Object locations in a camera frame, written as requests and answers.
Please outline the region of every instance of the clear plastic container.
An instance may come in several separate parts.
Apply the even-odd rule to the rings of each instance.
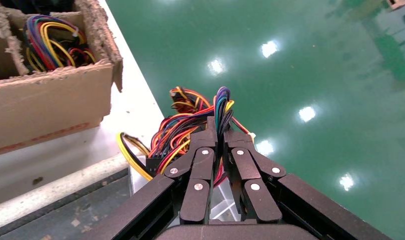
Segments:
[[[145,164],[144,156],[139,156],[138,158],[143,164]],[[131,166],[129,166],[129,178],[130,195],[136,193],[148,182]],[[223,222],[236,222],[241,220],[241,216],[238,214],[237,207],[235,206],[234,197],[228,180],[225,180],[220,186],[213,189],[211,195],[210,219],[218,219]],[[178,224],[179,218],[177,217],[171,223],[170,227]]]

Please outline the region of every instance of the epoxy floor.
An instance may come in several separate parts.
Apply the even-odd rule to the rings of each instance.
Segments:
[[[405,240],[405,7],[107,3],[165,116],[173,113],[175,86],[210,98],[229,87],[235,116],[257,135],[259,152]]]

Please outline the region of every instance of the wire harness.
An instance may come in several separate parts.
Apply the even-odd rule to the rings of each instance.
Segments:
[[[23,27],[23,36],[27,45],[26,58],[35,71],[80,67],[96,61],[85,34],[77,26],[58,17],[29,17]]]
[[[190,135],[202,131],[206,128],[207,117],[214,116],[217,129],[217,139],[223,139],[224,132],[234,123],[243,132],[250,134],[254,139],[254,134],[250,133],[238,120],[233,117],[231,92],[227,87],[221,87],[213,98],[213,105],[196,91],[175,87],[170,90],[173,100],[171,107],[177,114],[166,117],[160,124],[158,132],[151,139],[151,150],[149,150],[136,137],[132,137],[122,132],[117,136],[117,142],[124,157],[130,165],[145,179],[151,180],[155,175],[162,174],[166,167],[177,158],[184,155],[190,145]],[[151,159],[162,159],[155,171],[150,171],[144,166],[126,144],[128,141],[135,146],[142,154]],[[223,159],[218,156],[214,164],[214,187],[220,185],[226,179],[223,169]]]

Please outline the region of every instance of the black metal frame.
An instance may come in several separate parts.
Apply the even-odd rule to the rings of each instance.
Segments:
[[[389,240],[283,166],[258,153],[248,134],[229,129],[221,147],[241,222],[209,220],[214,119],[191,135],[189,151],[86,236],[87,240]],[[177,217],[180,225],[166,230]]]

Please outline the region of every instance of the pivot bolt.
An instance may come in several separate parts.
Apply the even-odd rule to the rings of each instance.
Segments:
[[[199,190],[203,189],[203,185],[202,185],[201,183],[197,183],[197,184],[195,184],[195,185],[193,186],[193,188],[194,188],[195,190],[199,191]]]
[[[251,189],[254,191],[258,191],[260,190],[260,185],[258,185],[257,183],[253,183],[251,184]]]

